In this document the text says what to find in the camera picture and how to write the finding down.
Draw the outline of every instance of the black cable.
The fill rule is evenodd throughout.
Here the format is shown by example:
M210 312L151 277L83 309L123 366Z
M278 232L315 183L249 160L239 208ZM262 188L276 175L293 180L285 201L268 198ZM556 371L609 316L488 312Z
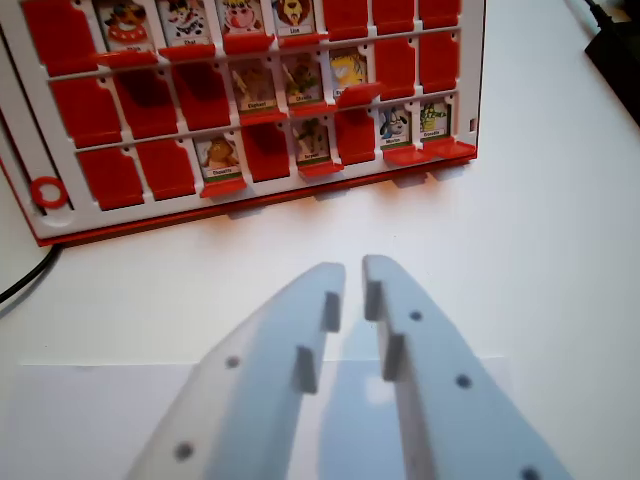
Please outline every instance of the black cable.
M607 12L605 12L600 5L598 5L593 0L584 1L587 2L587 5L589 5L589 10L591 10L591 13L596 19L596 22L598 22L598 26L600 28L606 28L613 24L613 20L611 20L611 17L607 15Z
M4 303L13 297L16 293L26 287L29 283L31 283L38 275L44 272L49 265L55 262L56 258L60 255L60 251L62 247L60 245L54 245L51 247L47 255L42 259L42 261L34 267L29 273L27 273L24 277L14 283L12 286L7 288L4 292L0 293L0 303Z

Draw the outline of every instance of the white table surface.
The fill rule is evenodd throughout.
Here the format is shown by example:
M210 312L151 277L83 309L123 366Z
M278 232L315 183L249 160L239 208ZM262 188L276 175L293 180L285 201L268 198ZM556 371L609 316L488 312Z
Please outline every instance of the white table surface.
M564 2L489 0L466 168L64 250L0 320L0 408L19 363L196 361L325 260L348 276L327 357L371 358L360 261L380 253L478 355L509 358L518 407L576 478L637 478L640 129L583 53L589 38ZM4 289L44 253L4 178L0 222Z

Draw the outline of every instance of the guess who game board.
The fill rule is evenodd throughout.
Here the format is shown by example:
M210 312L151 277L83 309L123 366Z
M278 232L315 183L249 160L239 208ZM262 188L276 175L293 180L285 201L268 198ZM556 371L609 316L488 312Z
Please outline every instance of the guess who game board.
M3 0L0 158L42 245L476 157L483 0Z

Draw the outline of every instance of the character card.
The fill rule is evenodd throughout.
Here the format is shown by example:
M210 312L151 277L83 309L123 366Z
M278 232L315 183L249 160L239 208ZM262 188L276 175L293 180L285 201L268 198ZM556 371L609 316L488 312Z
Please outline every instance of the character card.
M322 100L320 64L309 53L280 57L289 105Z
M202 0L158 0L158 12L169 47L211 43Z
M277 105L271 70L262 61L255 59L230 63L229 70L240 113Z
M236 146L224 135L196 140L195 146L205 182L220 182L242 176Z
M380 109L380 148L411 144L411 114L403 106Z
M96 2L98 22L107 50L154 50L147 12L142 5L126 0Z
M357 47L331 50L329 52L333 96L338 98L347 87L367 83L367 58Z
M296 140L298 165L331 161L329 132L317 118L310 118L292 125Z
M316 31L312 0L273 0L271 5L279 36L305 35Z
M222 34L264 32L262 9L256 0L216 0Z
M449 136L451 131L451 105L444 100L425 103L420 109L420 141Z

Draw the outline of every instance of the white paper sheet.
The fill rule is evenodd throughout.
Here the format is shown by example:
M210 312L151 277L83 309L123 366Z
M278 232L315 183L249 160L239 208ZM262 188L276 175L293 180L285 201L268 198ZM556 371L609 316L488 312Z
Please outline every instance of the white paper sheet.
M507 360L482 361L512 395ZM0 430L0 479L121 480L190 369L22 367ZM378 360L325 362L319 393L303 401L289 480L404 478L395 408Z

